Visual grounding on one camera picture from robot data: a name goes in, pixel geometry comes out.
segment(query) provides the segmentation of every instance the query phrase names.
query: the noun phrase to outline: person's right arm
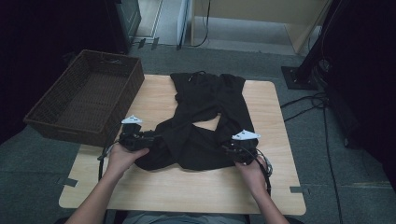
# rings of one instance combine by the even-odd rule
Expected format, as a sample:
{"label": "person's right arm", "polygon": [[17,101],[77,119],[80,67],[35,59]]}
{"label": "person's right arm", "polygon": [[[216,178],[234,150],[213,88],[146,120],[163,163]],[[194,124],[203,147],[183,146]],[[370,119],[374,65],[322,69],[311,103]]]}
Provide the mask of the person's right arm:
{"label": "person's right arm", "polygon": [[[266,167],[265,162],[261,157],[258,157],[257,159],[264,165],[264,167]],[[268,194],[260,165],[253,161],[250,165],[244,165],[236,162],[235,166],[241,172],[245,184],[259,206],[259,209],[264,216],[265,223],[289,223],[280,213],[279,209]]]}

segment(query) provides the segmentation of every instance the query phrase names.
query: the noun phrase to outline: gray carpet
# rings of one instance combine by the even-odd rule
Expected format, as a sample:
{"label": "gray carpet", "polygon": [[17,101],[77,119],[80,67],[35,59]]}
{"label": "gray carpet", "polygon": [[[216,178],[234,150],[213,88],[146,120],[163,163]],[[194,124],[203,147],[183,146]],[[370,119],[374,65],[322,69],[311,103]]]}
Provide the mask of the gray carpet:
{"label": "gray carpet", "polygon": [[[290,91],[280,66],[298,66],[304,58],[215,49],[176,50],[175,47],[134,47],[146,74],[173,72],[230,73],[246,79],[268,80],[276,85],[284,104],[315,91]],[[283,109],[288,118],[308,107],[300,102]],[[395,223],[396,196],[381,165],[367,152],[347,149],[332,110],[326,110],[332,166],[344,223]],[[323,111],[312,110],[286,122],[291,150],[304,190],[307,211],[295,217],[304,223],[340,223],[337,200],[326,152]],[[54,223],[73,210],[58,200],[78,152],[78,144],[45,139],[30,127],[0,146],[0,223]],[[251,216],[252,223],[262,223]]]}

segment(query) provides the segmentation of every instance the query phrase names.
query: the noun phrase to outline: forearm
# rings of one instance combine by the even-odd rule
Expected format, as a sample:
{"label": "forearm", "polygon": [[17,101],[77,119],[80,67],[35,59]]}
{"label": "forearm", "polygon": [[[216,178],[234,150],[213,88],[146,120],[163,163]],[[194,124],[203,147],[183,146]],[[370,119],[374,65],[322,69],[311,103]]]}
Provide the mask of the forearm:
{"label": "forearm", "polygon": [[66,223],[102,223],[111,194],[118,181],[117,177],[105,174]]}
{"label": "forearm", "polygon": [[252,191],[252,195],[265,218],[265,223],[289,223],[280,213],[279,209],[276,207],[274,201],[265,189]]}

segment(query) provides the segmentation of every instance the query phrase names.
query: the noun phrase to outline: person's left arm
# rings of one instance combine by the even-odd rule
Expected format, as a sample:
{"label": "person's left arm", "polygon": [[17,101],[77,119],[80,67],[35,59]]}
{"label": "person's left arm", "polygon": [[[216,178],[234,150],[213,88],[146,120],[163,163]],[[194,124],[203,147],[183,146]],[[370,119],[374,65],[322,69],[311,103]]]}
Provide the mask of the person's left arm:
{"label": "person's left arm", "polygon": [[123,173],[148,152],[148,148],[130,152],[120,144],[115,144],[102,179],[66,223],[102,223],[113,190]]}

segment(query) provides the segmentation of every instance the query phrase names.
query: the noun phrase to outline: person's left hand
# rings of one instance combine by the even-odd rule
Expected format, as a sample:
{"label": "person's left hand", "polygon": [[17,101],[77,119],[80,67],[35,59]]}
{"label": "person's left hand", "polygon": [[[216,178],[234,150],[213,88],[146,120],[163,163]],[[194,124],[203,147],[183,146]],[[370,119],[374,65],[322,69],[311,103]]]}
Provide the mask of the person's left hand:
{"label": "person's left hand", "polygon": [[120,144],[114,144],[110,152],[105,174],[121,178],[123,173],[134,164],[134,161],[147,153],[149,153],[148,148],[131,152]]}

